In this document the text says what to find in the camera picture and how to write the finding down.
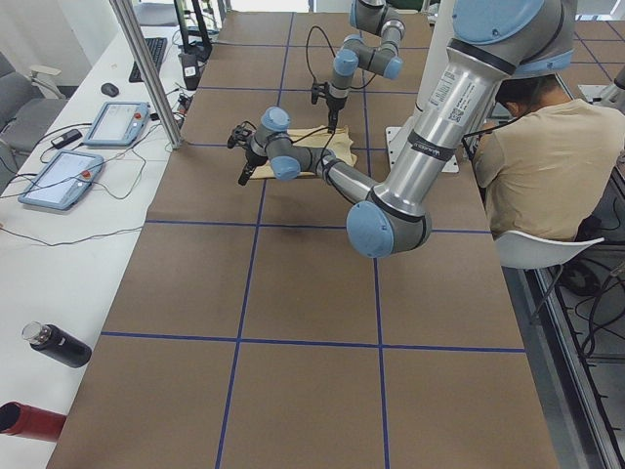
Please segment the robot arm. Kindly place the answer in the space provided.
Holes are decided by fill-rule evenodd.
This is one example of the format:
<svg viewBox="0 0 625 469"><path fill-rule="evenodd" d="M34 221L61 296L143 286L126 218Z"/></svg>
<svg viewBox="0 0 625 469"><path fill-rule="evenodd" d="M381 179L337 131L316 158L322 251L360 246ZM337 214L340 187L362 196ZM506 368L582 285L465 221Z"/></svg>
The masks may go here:
<svg viewBox="0 0 625 469"><path fill-rule="evenodd" d="M328 106L328 128L333 132L353 86L358 68L389 79L396 79L403 67L399 46L405 26L396 9L386 1L352 2L350 25L380 38L377 47L365 44L357 34L345 38L333 61L332 77L324 85Z"/></svg>
<svg viewBox="0 0 625 469"><path fill-rule="evenodd" d="M569 65L576 8L573 1L456 2L447 65L384 181L360 173L328 147L297 146L288 135L289 114L269 107L258 124L242 123L229 135L229 147L245 151L239 184L263 165L282 181L315 174L352 203L347 231L360 254L382 258L420 246L432 228L423 200L500 83Z"/></svg>

